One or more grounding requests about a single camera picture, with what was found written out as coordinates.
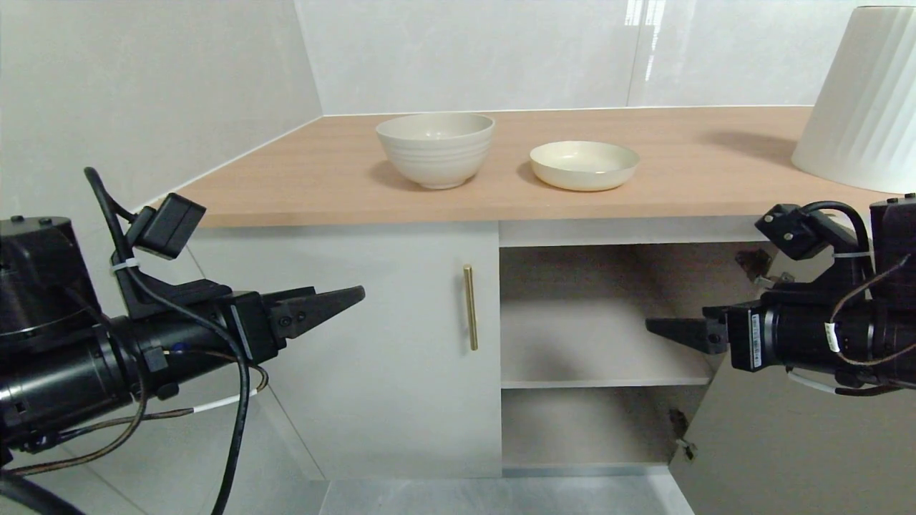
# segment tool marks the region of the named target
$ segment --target open cabinet door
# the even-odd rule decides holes
[[[783,271],[809,281],[832,262],[830,249]],[[799,371],[828,384],[823,374]],[[785,370],[719,369],[671,461],[696,515],[916,512],[916,391],[875,398],[823,393]]]

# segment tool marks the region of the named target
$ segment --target cream plate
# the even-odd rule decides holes
[[[555,141],[531,150],[531,168],[544,182],[564,190],[600,192],[630,180],[639,154],[597,141]]]

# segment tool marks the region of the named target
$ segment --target floor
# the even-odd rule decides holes
[[[320,515],[693,515],[671,475],[332,481]]]

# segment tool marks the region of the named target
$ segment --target cabinet door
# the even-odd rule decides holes
[[[495,222],[202,229],[189,247],[207,279],[236,290],[365,287],[267,362],[326,478],[501,474]]]
[[[780,254],[772,271],[809,281],[831,262],[830,249],[802,262]],[[748,374],[723,365],[685,437],[694,459],[679,450],[671,474],[697,515],[909,514],[914,404],[912,391],[841,397],[779,367]]]

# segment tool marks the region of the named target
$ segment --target white lamp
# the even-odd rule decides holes
[[[916,7],[859,7],[792,155],[830,181],[916,192]]]

